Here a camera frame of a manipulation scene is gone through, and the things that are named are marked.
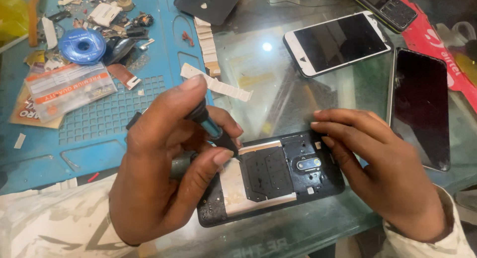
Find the black phone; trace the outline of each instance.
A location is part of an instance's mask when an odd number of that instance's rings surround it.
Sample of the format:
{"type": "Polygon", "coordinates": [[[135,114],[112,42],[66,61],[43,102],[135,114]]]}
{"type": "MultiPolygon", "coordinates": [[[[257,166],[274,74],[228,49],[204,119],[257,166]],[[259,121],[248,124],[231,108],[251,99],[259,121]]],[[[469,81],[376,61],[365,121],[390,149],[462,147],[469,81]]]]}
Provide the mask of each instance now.
{"type": "Polygon", "coordinates": [[[338,164],[312,130],[244,143],[197,205],[199,223],[213,227],[340,194],[338,164]]]}
{"type": "Polygon", "coordinates": [[[437,58],[398,47],[394,56],[387,121],[414,145],[426,168],[450,169],[447,65],[437,58]]]}
{"type": "Polygon", "coordinates": [[[373,12],[379,20],[396,33],[403,32],[417,17],[417,13],[401,0],[355,0],[373,12]]]}

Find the cable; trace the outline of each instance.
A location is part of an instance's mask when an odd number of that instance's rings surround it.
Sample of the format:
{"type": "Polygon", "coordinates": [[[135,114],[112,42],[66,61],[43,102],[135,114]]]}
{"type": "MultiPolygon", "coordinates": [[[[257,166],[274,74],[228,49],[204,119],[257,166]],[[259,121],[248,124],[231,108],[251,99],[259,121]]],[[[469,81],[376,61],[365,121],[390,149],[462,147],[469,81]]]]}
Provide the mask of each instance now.
{"type": "Polygon", "coordinates": [[[289,0],[283,0],[283,1],[278,1],[278,2],[267,1],[267,3],[269,3],[269,4],[276,4],[276,3],[281,3],[281,2],[289,2],[289,3],[295,4],[295,5],[300,5],[300,6],[305,6],[305,7],[321,7],[321,6],[330,6],[330,5],[340,5],[339,3],[322,4],[322,5],[304,5],[304,4],[295,3],[295,2],[292,2],[292,1],[289,1],[289,0]]]}

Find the person's right hand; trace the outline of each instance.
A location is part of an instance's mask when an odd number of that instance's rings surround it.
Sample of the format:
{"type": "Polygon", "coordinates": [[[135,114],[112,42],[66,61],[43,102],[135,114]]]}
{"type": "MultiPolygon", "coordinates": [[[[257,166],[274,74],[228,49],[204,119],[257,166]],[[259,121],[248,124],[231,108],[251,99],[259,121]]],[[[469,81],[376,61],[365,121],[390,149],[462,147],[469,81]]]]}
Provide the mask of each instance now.
{"type": "Polygon", "coordinates": [[[437,242],[449,233],[436,187],[414,147],[372,112],[316,111],[311,123],[338,161],[350,187],[410,239],[437,242]],[[356,153],[369,165],[361,167],[356,153]]]}

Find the solder wick spool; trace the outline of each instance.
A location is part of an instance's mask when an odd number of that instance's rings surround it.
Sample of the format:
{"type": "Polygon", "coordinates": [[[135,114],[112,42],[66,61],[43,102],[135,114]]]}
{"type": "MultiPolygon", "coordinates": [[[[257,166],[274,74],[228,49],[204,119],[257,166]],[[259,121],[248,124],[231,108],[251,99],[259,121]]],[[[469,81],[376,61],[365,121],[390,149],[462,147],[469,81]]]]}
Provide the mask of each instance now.
{"type": "Polygon", "coordinates": [[[118,6],[121,7],[124,11],[129,12],[133,10],[134,4],[133,0],[118,0],[118,6]]]}
{"type": "Polygon", "coordinates": [[[73,63],[96,64],[106,52],[106,41],[93,29],[74,29],[63,35],[58,49],[64,58],[73,63]]]}

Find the person's left hand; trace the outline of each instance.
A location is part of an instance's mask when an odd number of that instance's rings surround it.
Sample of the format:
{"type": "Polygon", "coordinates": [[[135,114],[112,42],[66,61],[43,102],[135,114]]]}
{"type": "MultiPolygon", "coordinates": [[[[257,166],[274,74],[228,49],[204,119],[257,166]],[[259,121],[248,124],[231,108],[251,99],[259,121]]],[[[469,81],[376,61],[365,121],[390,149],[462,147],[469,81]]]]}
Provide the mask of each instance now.
{"type": "MultiPolygon", "coordinates": [[[[109,193],[111,222],[130,245],[144,243],[184,226],[217,170],[233,152],[212,147],[207,133],[184,120],[206,95],[202,75],[160,94],[127,134],[127,152],[109,193]],[[169,179],[172,159],[183,150],[198,157],[182,181],[169,179]]],[[[211,118],[236,140],[243,131],[223,109],[207,107],[211,118]]]]}

